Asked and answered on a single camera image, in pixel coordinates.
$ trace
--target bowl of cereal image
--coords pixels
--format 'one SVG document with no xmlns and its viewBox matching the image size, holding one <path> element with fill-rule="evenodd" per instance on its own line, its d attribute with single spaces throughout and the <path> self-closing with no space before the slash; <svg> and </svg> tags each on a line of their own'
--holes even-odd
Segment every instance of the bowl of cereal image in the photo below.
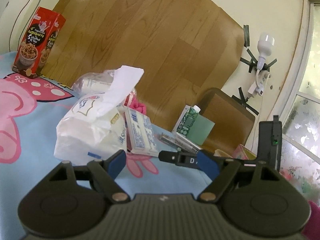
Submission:
<svg viewBox="0 0 320 240">
<path fill-rule="evenodd" d="M 47 59 L 49 57 L 51 49 L 44 49 L 41 52 L 41 57 L 40 57 L 40 63 L 39 63 L 39 67 L 43 67 L 44 64 L 47 62 Z"/>
<path fill-rule="evenodd" d="M 38 56 L 38 50 L 36 46 L 27 43 L 25 46 L 21 46 L 19 50 L 19 60 L 25 66 L 31 66 Z"/>
</svg>

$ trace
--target power strip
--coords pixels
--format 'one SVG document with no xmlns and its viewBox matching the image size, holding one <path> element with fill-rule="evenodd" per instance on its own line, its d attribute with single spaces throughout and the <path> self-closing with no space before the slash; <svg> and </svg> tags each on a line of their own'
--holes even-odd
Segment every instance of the power strip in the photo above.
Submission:
<svg viewBox="0 0 320 240">
<path fill-rule="evenodd" d="M 263 91 L 264 91 L 263 84 L 265 83 L 265 81 L 267 80 L 269 75 L 270 75 L 270 73 L 266 70 L 260 71 L 260 73 L 258 75 L 258 81 L 260 84 L 260 88 L 257 87 L 256 82 L 253 82 L 253 84 L 251 85 L 251 87 L 248 90 L 249 98 L 254 97 L 255 95 L 259 95 L 259 96 L 263 95 Z"/>
</svg>

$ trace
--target pink cartoon print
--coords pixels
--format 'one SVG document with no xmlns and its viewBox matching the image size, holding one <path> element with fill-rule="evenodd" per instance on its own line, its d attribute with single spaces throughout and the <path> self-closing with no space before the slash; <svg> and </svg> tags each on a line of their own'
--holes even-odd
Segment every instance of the pink cartoon print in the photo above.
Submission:
<svg viewBox="0 0 320 240">
<path fill-rule="evenodd" d="M 24 88 L 38 102 L 56 102 L 73 97 L 70 93 L 43 78 L 28 79 L 20 74 L 12 73 L 5 79 Z"/>
<path fill-rule="evenodd" d="M 127 153 L 127 163 L 126 166 L 131 174 L 137 178 L 143 177 L 143 172 L 137 162 L 141 162 L 142 166 L 146 168 L 147 171 L 152 174 L 158 174 L 159 171 L 157 167 L 150 161 L 152 157 L 140 154 Z"/>
<path fill-rule="evenodd" d="M 37 102 L 56 102 L 73 95 L 42 78 L 12 73 L 0 79 L 0 163 L 14 163 L 21 154 L 15 117 L 30 114 Z"/>
</svg>

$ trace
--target electrical cord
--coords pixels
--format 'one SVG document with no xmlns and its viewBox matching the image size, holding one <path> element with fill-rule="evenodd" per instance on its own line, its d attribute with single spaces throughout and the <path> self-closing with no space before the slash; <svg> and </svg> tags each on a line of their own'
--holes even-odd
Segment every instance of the electrical cord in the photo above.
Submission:
<svg viewBox="0 0 320 240">
<path fill-rule="evenodd" d="M 23 27 L 23 30 L 22 30 L 22 32 L 21 32 L 21 34 L 20 34 L 20 37 L 19 37 L 19 41 L 20 41 L 21 36 L 22 36 L 22 34 L 23 34 L 23 32 L 24 32 L 24 29 L 25 29 L 25 28 L 26 28 L 26 26 L 28 25 L 28 23 L 29 23 L 30 19 L 32 18 L 32 16 L 34 15 L 34 13 L 35 13 L 36 9 L 38 8 L 38 6 L 39 6 L 40 2 L 41 2 L 41 0 L 39 0 L 39 1 L 38 1 L 38 3 L 37 3 L 37 5 L 36 5 L 35 9 L 33 10 L 33 12 L 32 12 L 32 14 L 31 14 L 31 16 L 29 17 L 29 19 L 28 19 L 28 21 L 27 21 L 26 25 Z"/>
<path fill-rule="evenodd" d="M 15 27 L 17 21 L 18 21 L 18 18 L 19 18 L 19 16 L 20 16 L 20 14 L 22 13 L 22 11 L 24 10 L 24 8 L 28 5 L 28 3 L 29 3 L 30 1 L 31 1 L 31 0 L 28 0 L 28 2 L 25 4 L 25 6 L 23 6 L 23 8 L 22 8 L 21 11 L 19 12 L 16 20 L 14 21 L 14 24 L 13 24 L 13 26 L 12 26 L 12 30 L 11 30 L 11 32 L 10 32 L 10 37 L 9 37 L 9 52 L 11 52 L 11 37 L 12 37 L 12 33 L 13 33 L 13 30 L 14 30 L 14 27 Z"/>
<path fill-rule="evenodd" d="M 260 73 L 260 70 L 257 69 L 257 72 L 256 72 L 256 78 L 255 78 L 255 81 L 256 81 L 256 85 L 257 85 L 257 88 L 261 88 L 259 83 L 258 83 L 258 76 L 259 76 L 259 73 Z"/>
<path fill-rule="evenodd" d="M 268 77 L 267 77 L 267 80 L 266 80 L 266 83 L 265 83 L 265 89 L 267 89 L 267 84 L 268 84 L 268 80 L 269 80 L 269 77 L 270 77 L 270 72 L 268 72 Z M 257 126 L 259 126 L 259 120 L 260 120 L 260 113 L 261 113 L 261 110 L 262 110 L 262 105 L 263 105 L 263 99 L 264 99 L 264 93 L 262 94 L 262 99 L 261 99 L 261 105 L 260 105 L 260 109 L 259 109 L 259 115 L 258 115 L 258 121 L 257 121 Z M 251 145 L 251 151 L 252 151 L 252 148 L 253 148 L 253 144 L 254 144 L 254 139 L 255 139 L 255 135 L 256 135 L 256 130 L 257 130 L 257 127 L 254 127 L 254 130 L 253 130 L 253 139 L 252 139 L 252 145 Z"/>
</svg>

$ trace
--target pink yarn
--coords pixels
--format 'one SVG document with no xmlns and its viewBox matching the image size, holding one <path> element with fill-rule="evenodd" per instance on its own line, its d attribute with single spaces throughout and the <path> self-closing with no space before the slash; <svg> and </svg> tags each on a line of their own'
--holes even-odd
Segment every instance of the pink yarn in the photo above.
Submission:
<svg viewBox="0 0 320 240">
<path fill-rule="evenodd" d="M 145 104 L 140 103 L 136 96 L 133 96 L 131 104 L 129 105 L 131 109 L 134 109 L 144 115 L 147 114 L 147 107 Z"/>
<path fill-rule="evenodd" d="M 308 237 L 309 240 L 319 240 L 320 208 L 311 201 L 309 201 L 309 204 L 311 206 L 311 216 L 302 233 Z"/>
</svg>

